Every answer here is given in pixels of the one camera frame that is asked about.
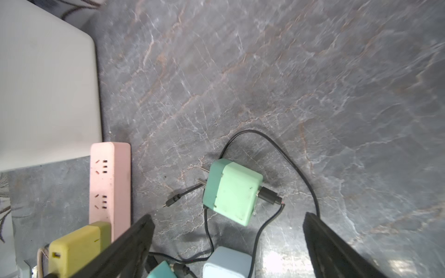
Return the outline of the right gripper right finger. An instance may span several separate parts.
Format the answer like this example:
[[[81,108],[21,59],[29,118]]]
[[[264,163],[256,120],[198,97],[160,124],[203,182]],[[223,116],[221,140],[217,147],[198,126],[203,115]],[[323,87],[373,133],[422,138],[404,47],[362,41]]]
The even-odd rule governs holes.
[[[386,277],[317,215],[306,213],[302,227],[309,257],[317,278]]]

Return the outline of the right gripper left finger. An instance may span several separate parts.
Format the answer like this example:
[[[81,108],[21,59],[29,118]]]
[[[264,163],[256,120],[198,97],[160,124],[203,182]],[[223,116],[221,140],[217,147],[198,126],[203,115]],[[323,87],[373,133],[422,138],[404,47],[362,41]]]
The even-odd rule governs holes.
[[[133,224],[75,278],[140,278],[153,240],[155,224],[149,214]]]

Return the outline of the teal charger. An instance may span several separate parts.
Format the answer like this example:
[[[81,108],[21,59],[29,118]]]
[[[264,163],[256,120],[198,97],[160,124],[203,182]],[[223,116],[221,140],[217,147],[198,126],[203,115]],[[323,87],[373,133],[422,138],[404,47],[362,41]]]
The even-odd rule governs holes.
[[[147,278],[177,278],[166,261],[162,261],[147,276]]]

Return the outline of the light blue power strip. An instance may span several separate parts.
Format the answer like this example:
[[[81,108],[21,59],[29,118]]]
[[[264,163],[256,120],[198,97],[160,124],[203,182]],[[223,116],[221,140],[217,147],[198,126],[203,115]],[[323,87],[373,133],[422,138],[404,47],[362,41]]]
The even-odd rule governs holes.
[[[205,262],[203,278],[247,278],[252,256],[220,246]]]

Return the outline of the green charger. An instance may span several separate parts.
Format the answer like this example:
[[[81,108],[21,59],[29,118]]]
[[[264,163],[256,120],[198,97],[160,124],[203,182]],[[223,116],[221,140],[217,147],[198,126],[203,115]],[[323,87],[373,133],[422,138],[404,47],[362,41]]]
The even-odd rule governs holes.
[[[262,174],[228,159],[219,159],[210,167],[203,205],[246,227],[262,183]]]

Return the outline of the yellow charger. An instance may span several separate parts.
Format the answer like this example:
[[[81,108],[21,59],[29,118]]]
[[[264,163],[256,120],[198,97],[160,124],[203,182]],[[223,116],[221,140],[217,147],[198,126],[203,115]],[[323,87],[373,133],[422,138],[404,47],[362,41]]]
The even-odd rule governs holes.
[[[49,273],[69,278],[111,244],[111,224],[98,221],[54,240],[49,245]]]

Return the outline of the pink power strip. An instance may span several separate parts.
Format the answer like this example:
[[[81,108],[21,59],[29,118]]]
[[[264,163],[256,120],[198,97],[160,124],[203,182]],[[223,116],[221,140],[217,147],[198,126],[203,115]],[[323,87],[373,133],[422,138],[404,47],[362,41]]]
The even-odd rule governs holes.
[[[131,226],[131,146],[101,142],[90,148],[89,222],[111,224],[111,241]]]

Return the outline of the blue lid storage box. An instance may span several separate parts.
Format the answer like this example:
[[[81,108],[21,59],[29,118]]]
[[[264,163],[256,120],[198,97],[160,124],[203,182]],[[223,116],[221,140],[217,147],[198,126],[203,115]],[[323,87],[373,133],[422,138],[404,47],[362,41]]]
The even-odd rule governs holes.
[[[28,1],[2,1],[1,170],[88,156],[101,141],[93,39]]]

